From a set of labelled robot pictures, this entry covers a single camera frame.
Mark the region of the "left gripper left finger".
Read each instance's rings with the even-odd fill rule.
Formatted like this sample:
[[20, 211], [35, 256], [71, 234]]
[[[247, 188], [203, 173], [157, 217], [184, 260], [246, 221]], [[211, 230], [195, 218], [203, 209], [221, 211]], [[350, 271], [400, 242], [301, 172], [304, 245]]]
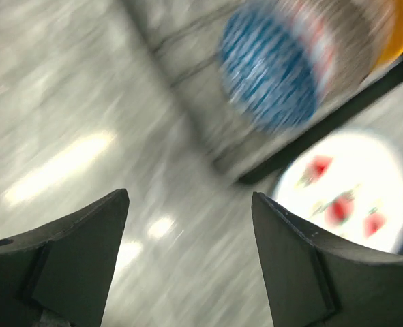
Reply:
[[0, 326], [100, 326], [128, 215], [126, 189], [0, 240]]

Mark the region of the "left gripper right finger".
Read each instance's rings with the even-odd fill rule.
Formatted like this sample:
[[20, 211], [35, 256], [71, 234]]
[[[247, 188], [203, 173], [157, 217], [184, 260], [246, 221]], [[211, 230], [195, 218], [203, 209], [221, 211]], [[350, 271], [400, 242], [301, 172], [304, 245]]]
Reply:
[[403, 255], [347, 241], [252, 196], [275, 326], [403, 326]]

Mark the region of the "white watermelon plate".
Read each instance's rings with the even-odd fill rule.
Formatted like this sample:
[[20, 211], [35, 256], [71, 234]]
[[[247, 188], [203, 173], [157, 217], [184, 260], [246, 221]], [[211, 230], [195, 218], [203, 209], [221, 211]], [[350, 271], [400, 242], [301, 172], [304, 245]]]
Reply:
[[341, 238], [398, 253], [403, 245], [403, 156], [366, 129], [338, 129], [302, 152], [271, 198]]

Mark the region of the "blue triangle pattern bowl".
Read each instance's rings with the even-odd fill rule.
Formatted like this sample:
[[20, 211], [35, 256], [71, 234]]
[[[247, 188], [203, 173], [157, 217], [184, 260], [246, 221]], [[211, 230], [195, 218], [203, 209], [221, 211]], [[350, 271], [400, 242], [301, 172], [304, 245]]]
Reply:
[[232, 13], [218, 60], [230, 102], [257, 129], [275, 133], [300, 127], [320, 105], [312, 62], [269, 2], [249, 1]]

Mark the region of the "orange bowl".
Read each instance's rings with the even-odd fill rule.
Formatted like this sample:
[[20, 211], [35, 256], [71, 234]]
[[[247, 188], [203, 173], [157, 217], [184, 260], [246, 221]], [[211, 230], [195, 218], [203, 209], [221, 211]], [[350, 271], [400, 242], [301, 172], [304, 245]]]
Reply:
[[373, 70], [380, 66], [393, 63], [403, 54], [403, 0], [392, 1], [395, 10], [395, 22], [391, 37], [378, 58]]

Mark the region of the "red patterned small bowl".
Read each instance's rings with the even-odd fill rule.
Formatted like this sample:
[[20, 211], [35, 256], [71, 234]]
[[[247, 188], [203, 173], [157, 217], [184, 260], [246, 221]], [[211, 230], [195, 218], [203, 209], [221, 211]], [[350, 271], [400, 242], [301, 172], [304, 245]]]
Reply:
[[392, 1], [278, 1], [278, 10], [304, 43], [324, 102], [368, 77], [395, 24]]

